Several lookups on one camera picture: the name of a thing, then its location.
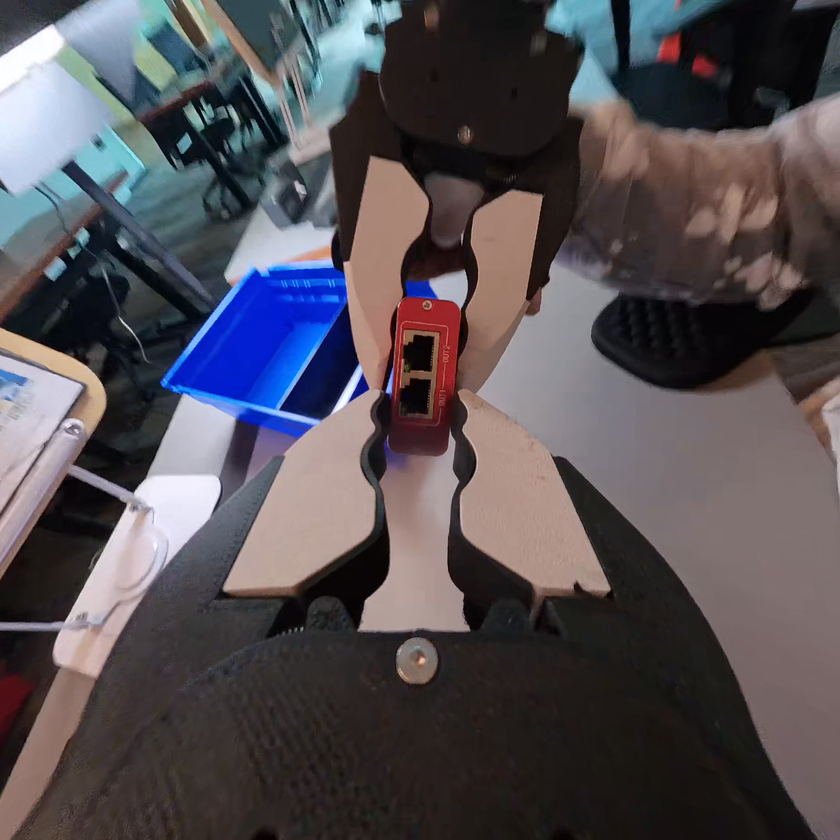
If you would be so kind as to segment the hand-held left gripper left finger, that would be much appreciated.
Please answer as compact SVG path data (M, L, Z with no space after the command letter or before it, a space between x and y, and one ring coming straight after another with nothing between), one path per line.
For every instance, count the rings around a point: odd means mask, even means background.
M370 390L289 447L227 575L236 597L366 599L390 564L381 481L391 401Z

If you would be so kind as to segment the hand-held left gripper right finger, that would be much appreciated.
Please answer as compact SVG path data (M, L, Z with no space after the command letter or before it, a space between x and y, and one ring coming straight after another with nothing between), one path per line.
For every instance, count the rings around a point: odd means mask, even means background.
M550 451L467 390L451 429L448 572L465 600L606 597L612 587Z

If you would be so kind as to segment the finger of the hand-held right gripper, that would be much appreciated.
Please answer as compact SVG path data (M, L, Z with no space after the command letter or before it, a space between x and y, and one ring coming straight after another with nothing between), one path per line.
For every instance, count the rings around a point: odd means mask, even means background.
M458 389L480 389L529 308L529 280L543 196L509 191L475 210L465 240L471 292Z
M423 235L425 190L404 164L369 160L349 259L344 261L353 346L366 384L383 389L392 356L392 318L404 298L403 264Z

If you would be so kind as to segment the red metal ethernet adapter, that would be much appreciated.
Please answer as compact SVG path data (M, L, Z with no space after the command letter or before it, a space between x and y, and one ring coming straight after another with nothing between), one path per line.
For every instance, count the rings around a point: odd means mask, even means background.
M458 367L459 306L407 297L396 310L387 443L399 455L438 457L448 448Z

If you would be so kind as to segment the blue plastic storage bin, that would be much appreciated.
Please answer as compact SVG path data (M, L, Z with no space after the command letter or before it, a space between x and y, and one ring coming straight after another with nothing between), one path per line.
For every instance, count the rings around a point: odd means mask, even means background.
M369 390L344 274L327 260L251 270L161 385L244 424L304 435Z

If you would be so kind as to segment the person's right forearm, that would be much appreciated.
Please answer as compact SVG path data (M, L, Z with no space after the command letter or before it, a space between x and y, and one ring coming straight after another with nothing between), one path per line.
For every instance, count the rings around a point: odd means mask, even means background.
M624 100L582 117L581 183L555 262L628 295L778 308L839 279L839 96L770 126L664 129Z

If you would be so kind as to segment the white side table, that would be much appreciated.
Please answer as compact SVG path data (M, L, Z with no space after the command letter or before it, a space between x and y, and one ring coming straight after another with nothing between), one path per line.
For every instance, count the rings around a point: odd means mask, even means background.
M317 227L310 221L278 227L258 205L224 270L230 287L252 270L267 270L296 261L331 256L334 227Z

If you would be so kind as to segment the black panel board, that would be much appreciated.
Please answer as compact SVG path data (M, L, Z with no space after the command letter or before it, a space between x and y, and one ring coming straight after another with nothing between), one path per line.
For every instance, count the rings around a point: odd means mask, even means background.
M279 1L202 1L238 56L257 77L278 88L308 48L306 29Z

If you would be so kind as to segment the black light stand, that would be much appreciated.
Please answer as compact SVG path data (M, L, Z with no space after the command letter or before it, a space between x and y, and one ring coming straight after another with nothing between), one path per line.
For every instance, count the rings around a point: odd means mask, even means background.
M141 248L150 256L157 259L175 279L175 288L189 292L202 302L208 312L217 306L217 299L211 295L203 284L184 267L162 242L152 232L143 227L136 218L117 201L113 194L103 189L78 163L71 160L61 167L61 170L80 189L88 194L95 203L112 216L119 225L128 231Z

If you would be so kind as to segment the brown office desk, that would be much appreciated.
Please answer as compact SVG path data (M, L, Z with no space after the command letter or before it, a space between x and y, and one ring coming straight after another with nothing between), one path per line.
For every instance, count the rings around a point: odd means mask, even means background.
M2 245L1 321L36 288L48 269L78 243L104 208L84 192L65 198L47 184L38 184L34 194L47 201L48 208L25 224Z

